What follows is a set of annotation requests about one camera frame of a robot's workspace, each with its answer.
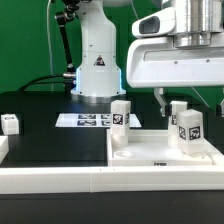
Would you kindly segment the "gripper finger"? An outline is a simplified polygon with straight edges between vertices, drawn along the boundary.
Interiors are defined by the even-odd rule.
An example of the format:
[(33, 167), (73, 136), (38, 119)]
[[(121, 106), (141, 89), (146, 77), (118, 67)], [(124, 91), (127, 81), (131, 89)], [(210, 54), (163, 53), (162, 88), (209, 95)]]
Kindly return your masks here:
[(224, 117), (224, 87), (222, 88), (222, 93), (216, 106), (216, 115), (218, 117)]
[(167, 106), (167, 102), (164, 98), (164, 89), (163, 88), (160, 88), (160, 87), (156, 87), (154, 89), (154, 96), (155, 98), (157, 99), (158, 103), (160, 104), (161, 106), (161, 115), (163, 117), (166, 116), (166, 106)]

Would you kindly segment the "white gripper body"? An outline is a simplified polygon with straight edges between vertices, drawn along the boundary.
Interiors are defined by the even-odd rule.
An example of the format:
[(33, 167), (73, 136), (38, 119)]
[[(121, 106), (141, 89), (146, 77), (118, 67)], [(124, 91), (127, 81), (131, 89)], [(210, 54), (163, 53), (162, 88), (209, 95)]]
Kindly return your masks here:
[(207, 47), (175, 48), (171, 37), (138, 39), (127, 56), (132, 88), (224, 85), (224, 35)]

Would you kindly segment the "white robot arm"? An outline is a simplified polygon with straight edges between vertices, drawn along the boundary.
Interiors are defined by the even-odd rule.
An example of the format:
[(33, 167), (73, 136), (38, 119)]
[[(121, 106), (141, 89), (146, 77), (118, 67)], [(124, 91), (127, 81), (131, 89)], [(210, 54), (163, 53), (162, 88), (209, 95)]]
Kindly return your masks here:
[[(133, 0), (63, 0), (65, 17), (80, 19), (82, 63), (72, 94), (90, 99), (123, 93), (116, 64), (116, 28), (105, 7)], [(133, 88), (224, 86), (223, 0), (159, 0), (161, 9), (132, 25), (127, 55)]]

